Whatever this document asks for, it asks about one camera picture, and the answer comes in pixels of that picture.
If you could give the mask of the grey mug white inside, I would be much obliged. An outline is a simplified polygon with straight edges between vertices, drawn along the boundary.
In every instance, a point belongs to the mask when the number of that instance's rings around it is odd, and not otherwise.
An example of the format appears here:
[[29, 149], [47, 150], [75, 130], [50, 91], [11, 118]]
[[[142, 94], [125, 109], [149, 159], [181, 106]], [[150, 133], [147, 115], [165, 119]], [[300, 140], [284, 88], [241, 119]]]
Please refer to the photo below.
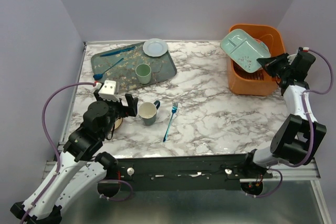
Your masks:
[[138, 113], [144, 125], [150, 126], [155, 123], [157, 111], [160, 105], [161, 105], [160, 101], [156, 100], [153, 103], [144, 102], [139, 106]]

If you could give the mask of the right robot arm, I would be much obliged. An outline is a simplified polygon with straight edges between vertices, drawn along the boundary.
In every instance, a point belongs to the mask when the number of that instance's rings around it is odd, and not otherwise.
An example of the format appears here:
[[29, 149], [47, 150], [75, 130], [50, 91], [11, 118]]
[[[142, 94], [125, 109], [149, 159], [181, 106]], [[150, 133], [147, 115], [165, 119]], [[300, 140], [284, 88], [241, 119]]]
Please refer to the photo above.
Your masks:
[[308, 47], [300, 47], [293, 60], [289, 60], [287, 53], [257, 60], [268, 75], [280, 79], [278, 86], [289, 115], [269, 147], [246, 155], [241, 165], [246, 177], [255, 177], [261, 170], [277, 164], [292, 168], [307, 165], [314, 157], [327, 132], [326, 126], [313, 115], [309, 102], [313, 90], [305, 81], [317, 55]]

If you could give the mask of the dark rimmed beige bowl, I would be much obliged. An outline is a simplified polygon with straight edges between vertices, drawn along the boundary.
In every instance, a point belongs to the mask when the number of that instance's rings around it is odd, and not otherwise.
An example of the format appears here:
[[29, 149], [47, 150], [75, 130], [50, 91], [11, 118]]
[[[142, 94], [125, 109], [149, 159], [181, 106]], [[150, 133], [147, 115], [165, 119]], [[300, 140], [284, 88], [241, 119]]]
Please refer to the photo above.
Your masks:
[[113, 129], [117, 130], [121, 126], [122, 123], [123, 123], [123, 118], [118, 118], [114, 123]]

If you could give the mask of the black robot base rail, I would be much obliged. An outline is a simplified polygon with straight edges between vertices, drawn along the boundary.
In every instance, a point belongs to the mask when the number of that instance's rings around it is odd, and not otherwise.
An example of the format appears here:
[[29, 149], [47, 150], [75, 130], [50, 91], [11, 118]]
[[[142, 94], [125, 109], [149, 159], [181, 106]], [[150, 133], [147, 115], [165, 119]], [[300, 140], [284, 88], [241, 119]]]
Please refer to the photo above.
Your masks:
[[107, 171], [106, 179], [121, 178], [134, 191], [240, 190], [272, 178], [251, 154], [115, 159], [103, 152], [94, 161]]

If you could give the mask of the teal rectangular dish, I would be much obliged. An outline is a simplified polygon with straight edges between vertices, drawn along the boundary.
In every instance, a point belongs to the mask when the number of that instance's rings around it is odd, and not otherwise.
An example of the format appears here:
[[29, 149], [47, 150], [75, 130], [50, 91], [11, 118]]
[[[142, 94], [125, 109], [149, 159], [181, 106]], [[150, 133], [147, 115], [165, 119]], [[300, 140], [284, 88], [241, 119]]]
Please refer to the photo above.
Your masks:
[[260, 52], [261, 54], [270, 54], [269, 48], [263, 41], [257, 38], [255, 38], [255, 41], [259, 44], [259, 46], [257, 47], [258, 52]]
[[255, 72], [261, 65], [258, 58], [270, 58], [271, 54], [261, 54], [257, 51], [259, 44], [242, 29], [234, 29], [220, 42], [220, 48], [232, 61], [247, 72]]

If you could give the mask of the red rimmed beige plate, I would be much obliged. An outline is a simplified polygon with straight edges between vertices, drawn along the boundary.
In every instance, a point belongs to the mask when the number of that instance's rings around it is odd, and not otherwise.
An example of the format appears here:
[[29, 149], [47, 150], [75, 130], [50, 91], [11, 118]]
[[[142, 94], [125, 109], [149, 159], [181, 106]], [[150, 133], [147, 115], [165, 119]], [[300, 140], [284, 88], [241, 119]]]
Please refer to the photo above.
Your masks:
[[254, 74], [254, 73], [258, 73], [258, 72], [262, 72], [263, 69], [262, 68], [259, 68], [257, 71], [255, 72], [247, 72], [246, 70], [244, 70], [241, 66], [239, 66], [237, 63], [233, 63], [233, 66], [234, 66], [234, 69], [236, 72], [242, 72], [242, 73], [245, 73], [245, 74]]

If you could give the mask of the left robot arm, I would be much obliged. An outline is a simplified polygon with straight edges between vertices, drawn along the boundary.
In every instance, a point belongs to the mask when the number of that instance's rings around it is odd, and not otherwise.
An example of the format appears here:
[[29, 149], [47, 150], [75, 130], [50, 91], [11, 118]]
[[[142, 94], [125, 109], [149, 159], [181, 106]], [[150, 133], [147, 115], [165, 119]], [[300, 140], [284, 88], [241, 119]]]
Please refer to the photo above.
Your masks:
[[57, 163], [44, 181], [25, 201], [16, 202], [11, 213], [21, 223], [60, 223], [61, 212], [84, 188], [100, 179], [112, 179], [118, 162], [109, 153], [99, 153], [103, 141], [114, 131], [119, 118], [135, 117], [138, 99], [125, 94], [121, 100], [104, 99], [97, 91], [96, 101], [83, 114], [83, 122], [69, 135]]

